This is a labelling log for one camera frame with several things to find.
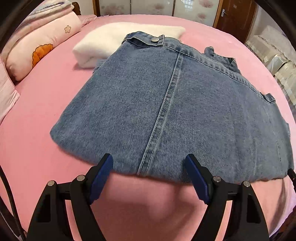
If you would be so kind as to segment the blue denim jacket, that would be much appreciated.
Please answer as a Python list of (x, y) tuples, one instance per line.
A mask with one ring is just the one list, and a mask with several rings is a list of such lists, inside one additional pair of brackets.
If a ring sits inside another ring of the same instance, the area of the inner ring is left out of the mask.
[(293, 167), (275, 98), (233, 58), (144, 32), (98, 63), (50, 135), (85, 161), (110, 153), (116, 172), (175, 182), (189, 182), (188, 154), (231, 183), (283, 178)]

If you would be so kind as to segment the pink bed blanket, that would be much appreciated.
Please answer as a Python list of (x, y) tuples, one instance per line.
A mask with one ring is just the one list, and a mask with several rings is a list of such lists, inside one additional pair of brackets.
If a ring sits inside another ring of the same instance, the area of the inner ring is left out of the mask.
[(49, 180), (112, 155), (92, 205), (107, 240), (190, 240), (206, 210), (183, 161), (252, 183), (269, 233), (295, 206), (295, 121), (276, 80), (241, 42), (169, 16), (103, 16), (53, 49), (16, 89), (1, 165), (24, 228)]

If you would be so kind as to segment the lace covered furniture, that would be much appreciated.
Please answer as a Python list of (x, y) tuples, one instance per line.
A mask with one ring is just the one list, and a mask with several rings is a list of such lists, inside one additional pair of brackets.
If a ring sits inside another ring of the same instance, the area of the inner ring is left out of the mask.
[(284, 33), (268, 25), (261, 34), (250, 37), (246, 46), (276, 78), (295, 105), (295, 49)]

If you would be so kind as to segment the brown wooden door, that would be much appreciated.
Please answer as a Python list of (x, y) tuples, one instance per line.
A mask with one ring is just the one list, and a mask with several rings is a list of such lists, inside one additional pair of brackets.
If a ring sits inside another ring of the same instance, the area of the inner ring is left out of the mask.
[(218, 7), (218, 18), (214, 27), (226, 32), (241, 43), (245, 43), (256, 11), (252, 0), (225, 0)]

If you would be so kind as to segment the pink folded quilt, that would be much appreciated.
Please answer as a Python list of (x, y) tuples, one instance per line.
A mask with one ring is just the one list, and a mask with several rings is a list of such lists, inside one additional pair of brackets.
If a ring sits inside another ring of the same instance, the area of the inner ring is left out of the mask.
[(1, 52), (8, 74), (16, 81), (23, 80), (46, 54), (78, 33), (81, 27), (81, 20), (73, 11), (19, 27)]

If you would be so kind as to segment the floral sliding wardrobe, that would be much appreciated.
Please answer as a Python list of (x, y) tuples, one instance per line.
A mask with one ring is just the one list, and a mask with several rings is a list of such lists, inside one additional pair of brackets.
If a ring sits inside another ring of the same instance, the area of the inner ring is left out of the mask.
[(213, 26), (222, 7), (219, 0), (98, 0), (93, 1), (97, 16), (165, 15)]

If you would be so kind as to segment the white folded fleece garment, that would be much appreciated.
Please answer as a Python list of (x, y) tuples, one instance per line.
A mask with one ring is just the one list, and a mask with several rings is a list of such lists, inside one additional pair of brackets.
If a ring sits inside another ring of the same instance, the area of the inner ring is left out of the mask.
[(126, 35), (144, 32), (158, 37), (165, 35), (179, 39), (186, 31), (180, 26), (164, 26), (117, 22), (103, 25), (89, 32), (73, 48), (77, 64), (81, 68), (94, 68), (99, 59), (107, 59), (121, 45)]

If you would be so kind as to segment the floral folded quilt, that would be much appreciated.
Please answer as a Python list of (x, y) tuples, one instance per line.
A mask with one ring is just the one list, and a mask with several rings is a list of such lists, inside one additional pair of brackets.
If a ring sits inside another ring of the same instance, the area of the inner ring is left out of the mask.
[(14, 35), (25, 35), (74, 9), (70, 1), (43, 1), (16, 28)]

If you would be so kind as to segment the dark wooden headboard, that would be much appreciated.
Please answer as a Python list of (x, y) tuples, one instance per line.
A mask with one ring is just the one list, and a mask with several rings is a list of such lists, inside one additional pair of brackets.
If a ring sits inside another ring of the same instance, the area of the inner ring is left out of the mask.
[(77, 2), (75, 1), (75, 2), (72, 2), (72, 5), (74, 6), (74, 8), (73, 8), (72, 11), (73, 11), (76, 15), (80, 16), (80, 15), (81, 15), (81, 10), (80, 10), (79, 3), (77, 3)]

